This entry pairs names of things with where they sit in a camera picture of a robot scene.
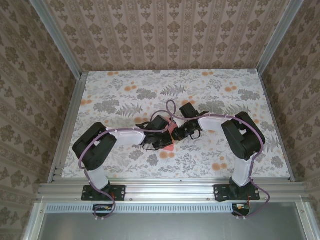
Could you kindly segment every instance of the wire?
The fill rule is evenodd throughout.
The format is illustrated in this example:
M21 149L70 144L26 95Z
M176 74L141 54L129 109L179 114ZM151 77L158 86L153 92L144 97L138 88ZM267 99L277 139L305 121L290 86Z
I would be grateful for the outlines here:
M262 138L260 137L259 133L252 126L250 126L248 123L246 123L245 121L243 121L243 120L241 120L241 119L239 119L237 117L234 117L234 116L221 115L221 114L211 114L211 113L210 114L206 114L206 115L202 115L202 116L191 117L191 118L184 118L184 117L176 116L172 112L170 112L170 110L169 110L169 102L173 103L174 108L176 108L176 103L173 100L168 100L166 102L166 104L165 104L166 110L168 111L168 113L170 114L170 117L172 119L176 118L176 119L185 120L185 121L186 120L187 121L197 120L197 119L201 119L201 118L205 118L205 117L218 117L218 118L234 119L234 120L238 121L239 123L247 126L257 136L257 138L259 139L261 148L260 148L260 151L256 155L254 155L253 158L252 158L248 178L249 178L249 180L250 180L250 182L252 183L253 186L255 186L257 189L261 190L262 192L264 192L267 195L267 199L264 202L264 204L258 210L256 210L255 212L253 212L253 213L251 213L251 214L249 214L247 216L243 216L241 213L239 213L237 211L234 211L234 212L236 214L238 214L240 217L242 217L243 219L253 217L257 213L259 213L268 204L268 202L270 201L270 194L266 190L262 189L257 184L255 184L253 179L252 179L252 172L253 172L253 169L254 169L255 160L262 153L262 151L264 150L264 142L263 142Z
M173 106L174 106L174 111L173 113L169 110L169 103L172 103ZM252 127L250 126L248 123L246 123L245 121L237 118L237 117L234 117L234 116L230 116L230 115L221 115L221 114L206 114L206 115L202 115L202 116L197 116L197 117L191 117L191 118L184 118L184 117L179 117L179 116L176 116L176 110L177 110L177 105L176 103L173 101L173 100L168 100L165 104L165 107L166 107L166 110L158 110L156 111L154 114L152 114L151 116L151 120L153 119L153 117L155 116L155 114L157 113L167 113L169 114L170 118L171 118L171 122L169 124L168 127L166 127L165 129L162 129L162 130L146 130L146 129L141 129L141 128L119 128L119 129L107 129L106 131L102 132L101 134L99 134L95 139L92 140L92 142L85 148L85 150L83 151L83 153L81 154L80 158L79 158L79 162L78 162L78 166L80 169L82 169L84 171L84 174L86 176L86 178L88 179L90 185L92 186L92 188L94 190L96 190L97 192L107 196L113 203L113 206L112 206L112 209L110 211L110 213L106 216L106 218L110 217L111 214L115 211L116 209L116 201L114 200L113 197L111 197L108 193L104 192L104 191L101 191L99 190L95 185L94 183L91 181L89 175L88 175L88 171L86 170L86 168L84 166L82 166L82 161L84 159L84 156L85 154L88 152L88 150L94 145L94 143L96 141L98 141L100 138L102 138L104 135L106 134L109 134L109 133L113 133L113 132L122 132L122 131L136 131L136 132L147 132L147 133L163 133L165 131L167 131L173 124L173 120L176 118L176 119L179 119L179 120L184 120L184 121L190 121L190 120L198 120L198 119L201 119L201 118L206 118L206 117L217 117L217 118L227 118L227 119L233 119L233 120L236 120L238 121L239 123L247 126L256 136L257 138L259 139L259 142L260 142L260 145L261 145L261 148L260 148L260 151L253 156L252 158L252 162L251 162L251 165L250 165L250 170L249 170L249 180L250 182L252 183L252 185L254 185L256 188L258 188L259 190L261 190L262 192L264 192L268 197L267 197L267 200L265 201L265 203L257 210L255 211L254 213L251 213L247 216L243 216L241 213L239 212L236 212L234 211L236 214L238 214L240 217L242 218L249 218L249 217L252 217L254 216L255 214L257 214L258 212L260 212L265 206L266 204L270 201L270 194L262 189L261 187L259 187L257 184L254 183L251 175L252 175L252 172L253 172L253 168L254 168L254 162L256 160L256 158L262 153L263 149L264 149L264 143L263 143L263 140L262 138L260 137L259 133Z
M106 213L107 215L100 217L100 216L97 216L97 210L98 210L98 209L106 209L106 206L99 205L99 206L96 206L96 207L95 207L95 209L94 209L94 211L93 211L93 215L95 216L95 220L98 220L98 218L101 218L102 220L104 220L104 219L108 218L110 214L113 213L113 211L107 212L107 213Z

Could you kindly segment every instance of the black mounting plate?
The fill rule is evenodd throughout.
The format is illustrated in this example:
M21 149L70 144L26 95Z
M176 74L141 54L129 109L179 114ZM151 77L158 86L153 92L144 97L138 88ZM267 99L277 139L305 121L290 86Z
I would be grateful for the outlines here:
M126 186L125 185L111 185L109 190L109 195L114 198L115 201L124 201L126 196ZM110 199L97 192L92 188L91 185L85 185L82 190L82 201L110 201Z
M218 202L224 202L224 201L247 201L248 197L251 200L260 200L260 195L259 195L259 190L253 186L250 185L243 196L240 196L238 198L235 198L230 194L230 184L217 184L213 185L213 193L214 193L214 198Z

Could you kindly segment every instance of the perforated metal strip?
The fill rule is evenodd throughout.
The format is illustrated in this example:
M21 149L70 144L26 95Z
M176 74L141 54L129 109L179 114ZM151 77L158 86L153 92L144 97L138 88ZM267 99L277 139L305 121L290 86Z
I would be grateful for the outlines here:
M49 203L47 214L92 213L94 204ZM232 213L232 203L117 203L115 213Z

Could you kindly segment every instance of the patterned wallpaper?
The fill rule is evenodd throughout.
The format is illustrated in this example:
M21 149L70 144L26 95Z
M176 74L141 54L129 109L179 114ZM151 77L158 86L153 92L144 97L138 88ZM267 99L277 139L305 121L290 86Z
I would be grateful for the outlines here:
M74 84L31 4L0 0L0 239L22 236Z
M320 224L320 1L305 0L263 73L295 177Z
M83 71L253 69L289 0L44 0Z

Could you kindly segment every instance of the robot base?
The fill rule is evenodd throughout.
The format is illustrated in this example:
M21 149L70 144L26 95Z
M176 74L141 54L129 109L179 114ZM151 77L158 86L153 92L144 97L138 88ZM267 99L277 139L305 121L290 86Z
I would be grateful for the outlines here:
M260 200L259 190L249 182L245 186L238 186L230 178L230 184L213 185L214 198L218 202Z
M108 193L115 201L124 201L126 196L125 185L111 185L109 184L101 189L101 191ZM97 192L91 185L85 185L82 190L82 201L110 201L110 199L100 192Z

